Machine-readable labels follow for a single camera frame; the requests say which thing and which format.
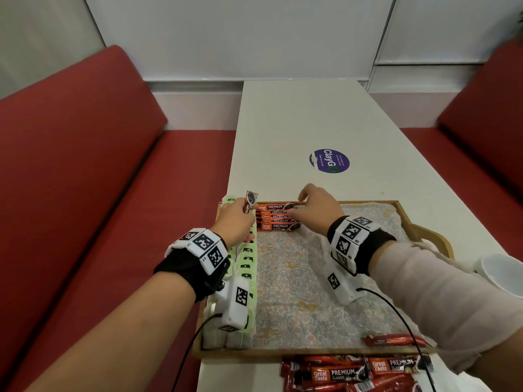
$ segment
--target black cable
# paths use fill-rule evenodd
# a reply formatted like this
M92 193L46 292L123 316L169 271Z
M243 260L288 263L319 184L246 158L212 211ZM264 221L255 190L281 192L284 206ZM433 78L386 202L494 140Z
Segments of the black cable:
M427 373L427 377L428 377L428 381L430 381L430 386L432 387L432 390L434 392L437 392L436 391L436 387L434 386L434 380L432 379L432 376L430 375L430 371L429 371L429 366L428 366L428 363L425 361L425 357L424 355L422 354L422 350L419 348L419 345L418 345L418 342L416 341L416 337L414 336L414 333L412 333L412 330L411 328L409 327L409 325L407 324L407 322L405 321L405 319L403 319L403 316L401 316L401 314L398 312L398 310L396 309L396 307L394 305L392 305L392 303L387 300L385 297L383 297L381 294L378 294L370 289L365 289L364 287L359 287L356 289L357 292L361 292L362 290L365 290L366 292L369 292L369 293L372 293L374 294L375 296L378 296L380 297L383 301L385 301L387 304L389 304L390 308L392 308L394 310L394 312L396 312L396 314L400 317L400 319L402 320L402 322L405 324L405 326L407 327L407 330L409 331L409 333L411 334L411 337L412 337L412 341L414 342L414 345L416 346L416 349L418 350L418 353L419 353L419 357L421 358L420 360L422 361L423 363L423 367L425 368L425 371Z
M184 358L181 360L180 367L178 368L178 374L176 375L176 379L174 380L173 388L171 389L171 392L174 392L176 389L176 385L178 384L178 380L180 379L181 375L181 369L184 368L185 360L187 359L187 355L189 354L189 351L191 350L191 347L193 346L194 340L196 340L196 337L200 334L200 331L202 331L203 327L214 318L221 318L223 314L214 314L213 316L210 316L206 319L205 322L201 324L201 326L196 330L196 333L194 333L193 338L191 339L191 342L189 343L189 346L187 347L187 350L185 351Z

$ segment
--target table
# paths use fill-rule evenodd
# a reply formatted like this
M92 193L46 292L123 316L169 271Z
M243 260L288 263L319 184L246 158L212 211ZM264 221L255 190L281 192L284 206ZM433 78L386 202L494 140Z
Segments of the table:
M321 149L343 153L349 168L315 168L311 154ZM443 234L469 269L485 253L504 253L356 80L245 82L227 193L252 190L259 201L290 201L309 182L339 201L399 200L413 223ZM438 356L433 360L439 392L488 390L472 377L453 375ZM281 391L278 368L204 361L198 391Z

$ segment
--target light pink sleeve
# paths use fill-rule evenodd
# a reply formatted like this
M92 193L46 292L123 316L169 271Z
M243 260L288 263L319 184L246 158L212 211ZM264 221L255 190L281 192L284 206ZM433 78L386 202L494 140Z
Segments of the light pink sleeve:
M371 277L460 373L523 327L523 300L415 245L391 245Z

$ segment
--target wooden tray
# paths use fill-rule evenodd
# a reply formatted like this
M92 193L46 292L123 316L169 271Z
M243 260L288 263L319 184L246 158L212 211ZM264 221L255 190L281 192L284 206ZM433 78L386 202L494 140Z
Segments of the wooden tray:
M305 202L294 202L296 205L305 205ZM413 224L405 210L403 210L399 201L339 201L340 204L358 204L358 203L386 203L394 206L398 215L401 218L401 226L405 230L409 239L412 242L421 242L422 239L426 239L432 242L438 251L449 259L454 260L454 252L452 246L448 240L437 232L431 231L422 226ZM218 218L221 210L221 202L218 204L218 211L216 217ZM206 299L200 303L200 309L198 314L198 321L196 328L198 329L203 323L203 310L206 307ZM225 358L253 358L253 357L282 357L282 356L293 356L293 355L319 355L319 354L398 354L398 353L416 353L417 350L414 346L412 347L376 347L376 348L354 348L354 349L250 349L250 350L231 350L231 349L217 349L217 350L203 350L202 348L202 333L200 333L193 345L193 356L200 359L225 359ZM431 353L434 352L434 348L423 348L422 351Z

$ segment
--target white bowl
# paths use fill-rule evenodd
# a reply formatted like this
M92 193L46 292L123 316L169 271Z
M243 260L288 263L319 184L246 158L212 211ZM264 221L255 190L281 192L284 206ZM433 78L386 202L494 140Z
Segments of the white bowl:
M523 298L523 263L518 259L492 253L480 257L475 270L494 286Z

